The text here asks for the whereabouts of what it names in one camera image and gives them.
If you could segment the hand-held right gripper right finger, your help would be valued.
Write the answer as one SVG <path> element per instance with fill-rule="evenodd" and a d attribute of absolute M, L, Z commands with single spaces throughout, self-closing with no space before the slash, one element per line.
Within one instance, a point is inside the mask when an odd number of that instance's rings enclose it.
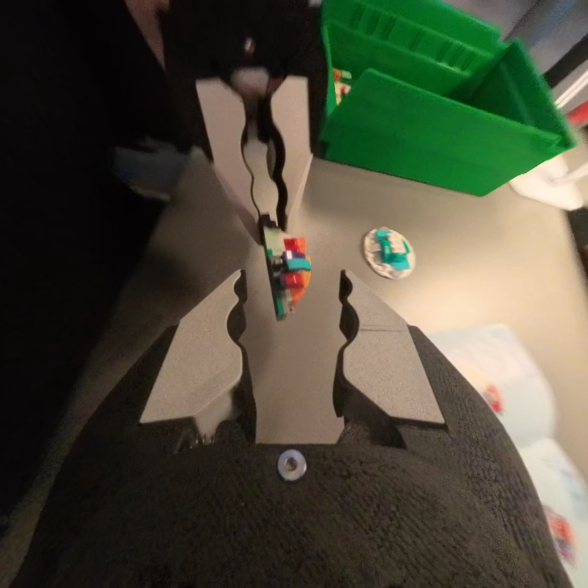
<path fill-rule="evenodd" d="M 406 321 L 353 272 L 341 271 L 336 415 L 367 426 L 444 426 Z"/>

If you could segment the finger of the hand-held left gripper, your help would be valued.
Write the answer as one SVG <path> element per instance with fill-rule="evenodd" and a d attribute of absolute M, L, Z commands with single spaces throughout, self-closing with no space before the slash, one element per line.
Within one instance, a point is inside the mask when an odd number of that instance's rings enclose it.
<path fill-rule="evenodd" d="M 308 83 L 288 76 L 269 100 L 270 138 L 267 164 L 277 187 L 276 220 L 283 231 L 295 224 L 311 168 Z"/>
<path fill-rule="evenodd" d="M 259 210 L 252 196 L 253 176 L 243 155 L 246 110 L 242 97 L 223 80 L 196 81 L 196 93 L 211 152 L 211 167 L 246 231 L 258 244 Z"/>

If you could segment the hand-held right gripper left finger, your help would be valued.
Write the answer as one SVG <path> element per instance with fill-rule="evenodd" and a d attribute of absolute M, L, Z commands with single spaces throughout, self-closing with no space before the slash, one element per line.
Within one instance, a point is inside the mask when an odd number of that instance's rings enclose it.
<path fill-rule="evenodd" d="M 256 404 L 248 358 L 244 270 L 230 274 L 180 320 L 140 416 L 140 424 L 189 421 L 214 435 L 224 421 L 256 434 Z"/>

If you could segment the multicolour lego assembly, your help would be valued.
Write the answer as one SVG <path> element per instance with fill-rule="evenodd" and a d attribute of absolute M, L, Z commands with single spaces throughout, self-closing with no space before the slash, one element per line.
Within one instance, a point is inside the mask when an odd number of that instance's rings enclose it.
<path fill-rule="evenodd" d="M 277 320 L 285 320 L 294 313 L 296 306 L 305 296 L 311 281 L 312 271 L 287 272 L 284 251 L 288 249 L 304 252 L 306 259 L 311 261 L 307 252 L 306 239 L 285 233 L 267 213 L 261 215 L 259 229 L 265 252 L 275 316 Z"/>

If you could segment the pile of loose lego pieces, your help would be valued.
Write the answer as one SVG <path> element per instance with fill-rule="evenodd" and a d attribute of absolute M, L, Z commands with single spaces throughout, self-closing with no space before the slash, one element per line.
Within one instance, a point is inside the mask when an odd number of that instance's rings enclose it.
<path fill-rule="evenodd" d="M 350 92 L 353 77 L 350 71 L 340 70 L 339 68 L 332 68 L 332 73 L 335 101 L 338 106 L 342 102 L 342 99 Z"/>

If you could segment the round white lego base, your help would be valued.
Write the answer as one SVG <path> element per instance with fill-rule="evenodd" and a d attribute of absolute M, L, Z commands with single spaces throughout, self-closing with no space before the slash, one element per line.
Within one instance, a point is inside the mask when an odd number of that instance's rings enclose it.
<path fill-rule="evenodd" d="M 416 254 L 408 239 L 386 226 L 368 231 L 362 250 L 372 271 L 388 280 L 404 279 L 416 267 Z"/>

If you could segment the open instruction booklet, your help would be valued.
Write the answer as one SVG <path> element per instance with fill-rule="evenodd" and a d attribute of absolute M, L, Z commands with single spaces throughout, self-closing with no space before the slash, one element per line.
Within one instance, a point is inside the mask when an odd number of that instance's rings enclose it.
<path fill-rule="evenodd" d="M 504 325 L 444 330 L 430 340 L 501 421 L 529 472 L 574 587 L 587 587 L 587 486 L 555 440 L 555 395 Z"/>

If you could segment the green plastic bin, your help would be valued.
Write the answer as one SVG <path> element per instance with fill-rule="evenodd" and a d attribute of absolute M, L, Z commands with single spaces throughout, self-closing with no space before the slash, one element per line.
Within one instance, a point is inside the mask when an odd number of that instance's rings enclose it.
<path fill-rule="evenodd" d="M 442 1 L 324 1 L 323 157 L 485 196 L 576 138 L 518 40 Z"/>

